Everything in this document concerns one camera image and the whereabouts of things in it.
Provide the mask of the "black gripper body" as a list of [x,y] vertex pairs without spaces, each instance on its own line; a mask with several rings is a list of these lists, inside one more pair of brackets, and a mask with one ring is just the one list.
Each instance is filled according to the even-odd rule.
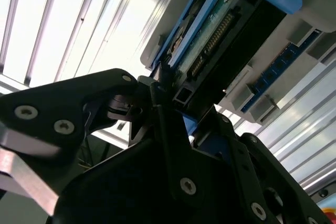
[[161,146],[146,140],[74,179],[62,192],[53,223],[233,223],[236,192],[224,161],[192,150],[200,173],[200,207],[172,198]]

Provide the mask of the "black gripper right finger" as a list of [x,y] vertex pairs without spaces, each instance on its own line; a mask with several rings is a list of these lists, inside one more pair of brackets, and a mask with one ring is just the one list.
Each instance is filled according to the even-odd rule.
[[221,157],[233,178],[226,186],[233,193],[231,213],[240,223],[330,223],[296,180],[251,133],[238,136],[231,121],[211,107],[195,133],[198,150]]

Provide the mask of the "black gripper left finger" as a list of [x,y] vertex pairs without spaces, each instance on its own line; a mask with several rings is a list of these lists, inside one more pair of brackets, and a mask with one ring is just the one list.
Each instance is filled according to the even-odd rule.
[[199,206],[199,171],[169,79],[122,69],[30,88],[1,97],[1,172],[38,204],[55,206],[56,181],[69,171],[82,141],[116,121],[131,124],[131,147],[153,140],[163,150],[173,199]]

